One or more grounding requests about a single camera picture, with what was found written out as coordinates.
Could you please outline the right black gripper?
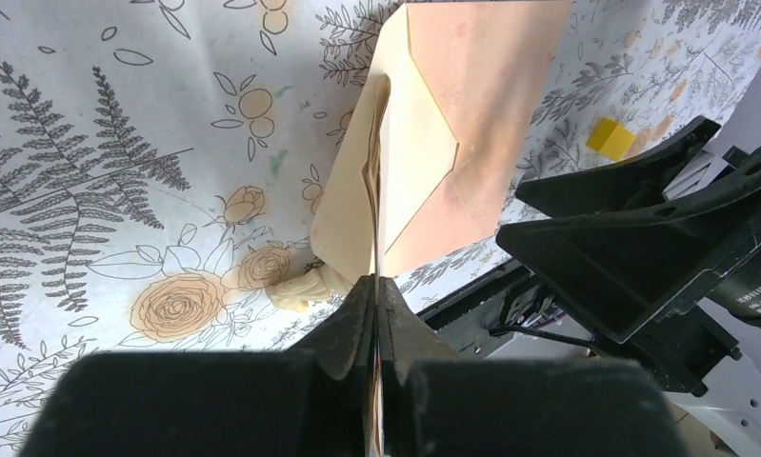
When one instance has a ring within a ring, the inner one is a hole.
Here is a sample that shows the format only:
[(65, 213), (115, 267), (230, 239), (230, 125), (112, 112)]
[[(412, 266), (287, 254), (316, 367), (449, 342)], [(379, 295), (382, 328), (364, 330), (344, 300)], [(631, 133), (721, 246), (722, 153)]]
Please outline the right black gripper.
[(697, 116), (628, 160), (520, 184), (543, 218), (505, 225), (497, 245), (616, 342), (703, 298), (761, 329), (761, 148), (703, 189), (664, 195), (720, 129)]

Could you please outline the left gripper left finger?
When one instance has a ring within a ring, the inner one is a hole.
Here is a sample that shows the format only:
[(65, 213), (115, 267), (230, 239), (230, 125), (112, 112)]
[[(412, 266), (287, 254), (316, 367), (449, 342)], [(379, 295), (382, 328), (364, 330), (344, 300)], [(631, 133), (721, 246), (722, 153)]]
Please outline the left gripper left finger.
[(374, 456), (365, 345), (378, 279), (284, 351), (98, 352), (58, 382), (25, 456)]

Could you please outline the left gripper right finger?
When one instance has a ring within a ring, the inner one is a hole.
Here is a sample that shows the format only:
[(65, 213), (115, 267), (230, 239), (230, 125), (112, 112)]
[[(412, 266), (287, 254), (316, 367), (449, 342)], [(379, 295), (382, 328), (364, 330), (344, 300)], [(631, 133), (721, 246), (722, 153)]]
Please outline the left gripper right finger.
[(650, 376), (618, 360), (471, 360), (377, 281), (393, 456), (684, 456)]

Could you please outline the tan paper envelope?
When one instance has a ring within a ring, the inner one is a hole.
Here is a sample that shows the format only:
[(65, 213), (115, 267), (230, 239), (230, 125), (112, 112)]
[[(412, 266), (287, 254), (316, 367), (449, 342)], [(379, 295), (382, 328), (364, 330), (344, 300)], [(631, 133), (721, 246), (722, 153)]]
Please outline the tan paper envelope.
[(362, 170), (384, 75), (380, 275), (490, 237), (570, 12), (568, 1), (399, 7), (380, 30), (312, 221), (313, 253), (350, 281), (373, 273)]

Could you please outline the beige lined letter paper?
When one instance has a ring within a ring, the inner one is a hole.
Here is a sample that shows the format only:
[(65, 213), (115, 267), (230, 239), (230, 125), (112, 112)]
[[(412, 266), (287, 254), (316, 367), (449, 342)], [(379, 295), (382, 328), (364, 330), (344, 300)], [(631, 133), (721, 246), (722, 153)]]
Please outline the beige lined letter paper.
[(381, 201), (381, 130), (384, 115), (391, 96), (391, 80), (384, 75), (377, 82), (374, 107), (371, 115), (367, 161), (363, 167), (363, 179), (370, 204), (371, 254), (373, 261), (373, 289), (370, 301), (370, 353), (368, 363), (368, 397), (365, 408), (365, 431), (367, 456), (384, 456), (382, 357), (378, 330), (378, 300), (380, 295), (380, 201)]

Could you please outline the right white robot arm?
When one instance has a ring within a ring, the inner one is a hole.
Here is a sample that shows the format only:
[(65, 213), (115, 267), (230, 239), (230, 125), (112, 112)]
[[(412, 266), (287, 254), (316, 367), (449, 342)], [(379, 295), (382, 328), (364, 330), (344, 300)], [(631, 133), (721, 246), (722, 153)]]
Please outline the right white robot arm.
[(632, 359), (668, 399), (740, 456), (761, 456), (761, 372), (701, 308), (710, 300), (761, 329), (761, 146), (671, 190), (719, 131), (696, 117), (631, 159), (522, 184), (538, 221), (497, 245), (591, 334), (597, 354)]

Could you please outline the yellow toy brick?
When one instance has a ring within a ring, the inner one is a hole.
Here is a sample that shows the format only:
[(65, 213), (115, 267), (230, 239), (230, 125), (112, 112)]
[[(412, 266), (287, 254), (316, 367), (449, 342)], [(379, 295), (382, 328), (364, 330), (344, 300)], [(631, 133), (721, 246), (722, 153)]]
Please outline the yellow toy brick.
[(599, 155), (612, 161), (623, 159), (632, 143), (635, 135), (619, 122), (603, 117), (586, 142), (586, 146)]

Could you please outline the cream chess knight piece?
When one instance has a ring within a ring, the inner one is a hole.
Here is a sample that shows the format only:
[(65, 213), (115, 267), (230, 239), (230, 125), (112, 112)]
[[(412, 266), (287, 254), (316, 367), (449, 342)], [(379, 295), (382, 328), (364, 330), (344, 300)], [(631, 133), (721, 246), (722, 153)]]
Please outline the cream chess knight piece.
[(352, 283), (328, 265), (267, 288), (271, 303), (283, 310), (305, 312), (311, 302), (327, 301), (333, 294), (346, 296)]

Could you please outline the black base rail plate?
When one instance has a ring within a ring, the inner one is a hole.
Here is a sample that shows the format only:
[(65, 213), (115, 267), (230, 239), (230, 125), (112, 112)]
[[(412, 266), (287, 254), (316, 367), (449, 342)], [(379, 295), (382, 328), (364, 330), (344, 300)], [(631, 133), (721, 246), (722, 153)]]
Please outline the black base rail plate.
[(470, 281), (427, 306), (418, 316), (457, 352), (484, 358), (507, 343), (496, 328), (523, 326), (539, 314), (535, 294), (542, 281), (515, 260)]

